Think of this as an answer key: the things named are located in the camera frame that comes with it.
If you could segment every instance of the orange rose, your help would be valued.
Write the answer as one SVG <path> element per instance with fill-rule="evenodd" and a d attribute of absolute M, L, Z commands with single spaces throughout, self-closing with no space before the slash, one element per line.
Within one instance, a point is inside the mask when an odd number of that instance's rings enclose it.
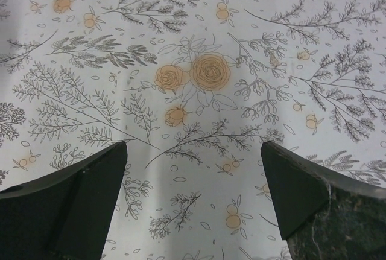
<path fill-rule="evenodd" d="M 183 107 L 169 109 L 165 115 L 165 123 L 170 127 L 176 127 L 181 122 L 183 123 L 183 119 L 187 114 Z"/>
<path fill-rule="evenodd" d="M 230 69 L 221 55 L 206 54 L 193 61 L 191 75 L 206 91 L 220 90 L 230 77 Z"/>
<path fill-rule="evenodd" d="M 174 90 L 190 81 L 187 72 L 178 66 L 166 65 L 157 70 L 155 84 L 163 90 Z"/>
<path fill-rule="evenodd" d="M 71 3 L 74 0 L 56 0 L 54 1 L 54 11 L 58 14 L 63 14 L 66 10 L 71 10 Z"/>

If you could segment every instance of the floral vinyl sheet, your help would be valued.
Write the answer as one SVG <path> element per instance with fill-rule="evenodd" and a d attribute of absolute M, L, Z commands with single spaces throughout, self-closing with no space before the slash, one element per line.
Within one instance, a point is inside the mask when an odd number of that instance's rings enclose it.
<path fill-rule="evenodd" d="M 386 186 L 386 0 L 0 0 L 0 185 L 126 141 L 105 260 L 290 259 L 274 141 Z"/>

